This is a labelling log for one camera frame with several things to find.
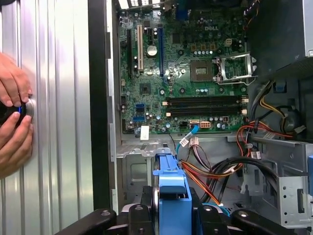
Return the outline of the person's left hand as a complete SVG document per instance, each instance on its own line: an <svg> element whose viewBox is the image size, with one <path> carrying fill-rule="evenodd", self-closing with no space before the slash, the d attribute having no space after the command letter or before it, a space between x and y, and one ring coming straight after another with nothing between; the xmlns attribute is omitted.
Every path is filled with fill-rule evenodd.
<svg viewBox="0 0 313 235"><path fill-rule="evenodd" d="M0 101L7 107L20 107L32 95L26 73L9 57L0 53Z"/></svg>

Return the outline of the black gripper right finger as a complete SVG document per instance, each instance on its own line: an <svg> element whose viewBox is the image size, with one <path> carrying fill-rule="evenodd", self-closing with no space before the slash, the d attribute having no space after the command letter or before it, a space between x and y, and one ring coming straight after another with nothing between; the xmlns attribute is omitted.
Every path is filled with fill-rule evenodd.
<svg viewBox="0 0 313 235"><path fill-rule="evenodd" d="M214 206L205 206L192 195L193 235L294 235L273 221L246 209L238 209L226 216Z"/></svg>

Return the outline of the person's right hand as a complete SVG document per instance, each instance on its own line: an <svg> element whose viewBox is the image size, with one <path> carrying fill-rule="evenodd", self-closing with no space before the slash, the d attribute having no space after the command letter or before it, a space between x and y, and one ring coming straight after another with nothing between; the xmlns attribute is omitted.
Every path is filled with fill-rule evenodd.
<svg viewBox="0 0 313 235"><path fill-rule="evenodd" d="M0 127L0 178L4 179L19 170L31 157L32 118L25 116L16 124L20 113L14 112Z"/></svg>

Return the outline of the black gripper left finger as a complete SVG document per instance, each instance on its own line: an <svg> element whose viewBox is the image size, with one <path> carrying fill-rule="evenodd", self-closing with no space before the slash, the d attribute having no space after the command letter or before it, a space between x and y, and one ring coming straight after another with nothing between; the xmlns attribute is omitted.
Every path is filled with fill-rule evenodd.
<svg viewBox="0 0 313 235"><path fill-rule="evenodd" d="M153 235L152 187L144 186L140 203L128 204L117 214L97 209L59 231L58 235Z"/></svg>

